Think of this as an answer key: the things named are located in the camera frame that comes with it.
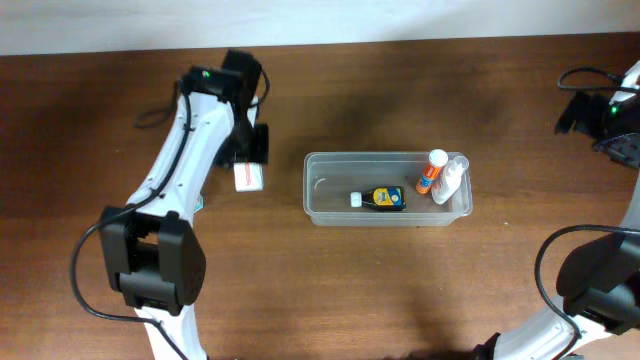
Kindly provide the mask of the white Panadol medicine box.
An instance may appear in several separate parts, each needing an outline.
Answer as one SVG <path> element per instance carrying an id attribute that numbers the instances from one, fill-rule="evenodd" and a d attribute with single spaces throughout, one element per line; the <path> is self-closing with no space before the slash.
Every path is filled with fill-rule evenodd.
<path id="1" fill-rule="evenodd" d="M 257 192 L 264 189 L 263 167 L 258 163 L 236 163 L 233 167 L 237 192 Z"/>

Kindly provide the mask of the gold lid balm jar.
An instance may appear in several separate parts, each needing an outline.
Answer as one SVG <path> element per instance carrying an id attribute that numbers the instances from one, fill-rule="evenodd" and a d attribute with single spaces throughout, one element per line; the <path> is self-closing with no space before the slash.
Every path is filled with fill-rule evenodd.
<path id="1" fill-rule="evenodd" d="M 194 207 L 194 212 L 200 211 L 204 207 L 204 199 L 202 195 L 199 195 Z"/>

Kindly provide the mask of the dark syrup bottle white cap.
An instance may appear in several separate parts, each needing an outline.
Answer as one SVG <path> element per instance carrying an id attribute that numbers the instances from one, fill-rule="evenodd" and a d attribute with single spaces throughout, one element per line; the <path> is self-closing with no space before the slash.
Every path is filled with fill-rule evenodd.
<path id="1" fill-rule="evenodd" d="M 381 186 L 364 193 L 352 192 L 350 205 L 378 212 L 400 212 L 406 208 L 405 190 L 401 186 Z"/>

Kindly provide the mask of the white spray bottle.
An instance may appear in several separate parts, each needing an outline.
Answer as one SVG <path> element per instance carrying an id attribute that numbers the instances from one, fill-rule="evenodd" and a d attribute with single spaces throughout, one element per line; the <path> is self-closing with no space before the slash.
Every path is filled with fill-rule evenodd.
<path id="1" fill-rule="evenodd" d="M 454 157 L 441 170 L 431 188 L 431 195 L 438 205 L 444 204 L 460 187 L 462 176 L 469 168 L 469 160 L 462 155 Z"/>

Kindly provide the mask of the orange tablet tube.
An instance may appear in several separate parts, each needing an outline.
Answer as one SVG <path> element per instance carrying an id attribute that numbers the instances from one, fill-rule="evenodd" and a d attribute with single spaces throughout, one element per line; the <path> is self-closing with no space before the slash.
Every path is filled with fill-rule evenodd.
<path id="1" fill-rule="evenodd" d="M 429 153 L 426 167 L 415 186 L 415 189 L 419 194 L 424 195 L 430 191 L 435 180 L 448 161 L 448 153 L 442 149 L 434 149 Z"/>

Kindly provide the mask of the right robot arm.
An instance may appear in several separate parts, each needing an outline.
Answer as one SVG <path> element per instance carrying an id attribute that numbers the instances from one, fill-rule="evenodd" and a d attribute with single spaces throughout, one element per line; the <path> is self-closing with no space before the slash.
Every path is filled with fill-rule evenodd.
<path id="1" fill-rule="evenodd" d="M 639 92 L 612 98 L 577 93 L 556 123 L 594 139 L 594 150 L 629 167 L 639 165 Z M 556 280 L 556 297 L 542 284 L 541 264 L 563 235 L 598 232 L 600 238 L 574 249 Z M 590 342 L 639 326 L 639 196 L 634 194 L 618 226 L 583 224 L 562 228 L 541 245 L 534 278 L 545 306 L 523 325 L 494 334 L 472 353 L 475 359 L 564 359 Z"/>

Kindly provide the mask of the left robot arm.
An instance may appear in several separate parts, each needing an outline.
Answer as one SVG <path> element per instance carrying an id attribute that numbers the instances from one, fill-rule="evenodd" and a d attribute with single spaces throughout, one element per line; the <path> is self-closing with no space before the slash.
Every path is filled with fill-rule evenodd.
<path id="1" fill-rule="evenodd" d="M 268 79 L 250 53 L 230 50 L 218 68 L 193 66 L 176 86 L 174 123 L 150 172 L 122 208 L 107 207 L 98 231 L 111 289 L 134 309 L 157 359 L 204 359 L 195 301 L 206 257 L 193 230 L 213 167 L 240 168 L 244 191 L 260 190 L 268 127 L 256 90 Z"/>

